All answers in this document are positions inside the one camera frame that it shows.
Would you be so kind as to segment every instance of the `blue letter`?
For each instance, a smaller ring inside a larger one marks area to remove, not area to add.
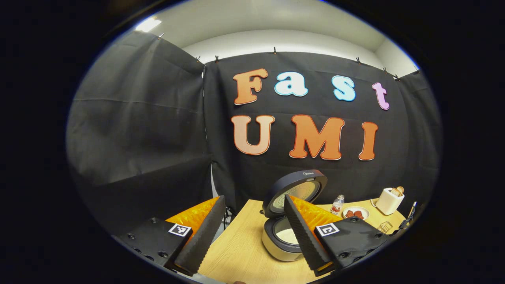
[[[331,83],[336,88],[333,90],[333,94],[337,99],[341,101],[351,102],[356,98],[356,92],[354,91],[354,82],[351,78],[344,76],[334,76],[331,78]]]
[[[305,79],[300,73],[284,72],[277,76],[278,82],[275,84],[274,90],[281,96],[289,96],[293,94],[297,97],[305,96],[309,90],[305,88]]]

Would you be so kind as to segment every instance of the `table surface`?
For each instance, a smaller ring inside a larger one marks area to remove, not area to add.
[[[305,258],[282,262],[273,258],[263,246],[261,236],[267,218],[260,213],[263,202],[249,200],[223,233],[212,243],[198,272],[207,277],[233,284],[297,284],[308,283],[329,274],[315,277]],[[330,210],[331,204],[317,205]],[[370,212],[365,222],[391,234],[405,220],[398,211],[391,215],[382,214],[373,207],[370,200],[345,203],[343,210],[350,206],[361,206]]]

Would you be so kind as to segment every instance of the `plate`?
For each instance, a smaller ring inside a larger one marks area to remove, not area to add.
[[[350,206],[350,207],[345,208],[342,211],[342,218],[344,218],[344,219],[347,218],[345,215],[347,214],[347,212],[349,210],[351,210],[353,212],[356,212],[357,210],[361,211],[361,214],[363,215],[363,220],[366,220],[368,218],[368,216],[370,216],[370,212],[368,212],[367,209],[360,207],[360,206]]]

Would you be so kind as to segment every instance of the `open lid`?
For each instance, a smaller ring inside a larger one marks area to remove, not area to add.
[[[277,180],[263,201],[265,217],[280,217],[284,213],[284,196],[296,196],[313,202],[326,186],[328,178],[318,170],[304,170],[285,175]]]

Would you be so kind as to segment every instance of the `ceiling light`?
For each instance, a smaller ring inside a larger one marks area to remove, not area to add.
[[[135,30],[141,30],[143,32],[148,32],[152,30],[154,27],[161,23],[160,20],[155,20],[154,17],[147,18],[143,22],[141,22]]]

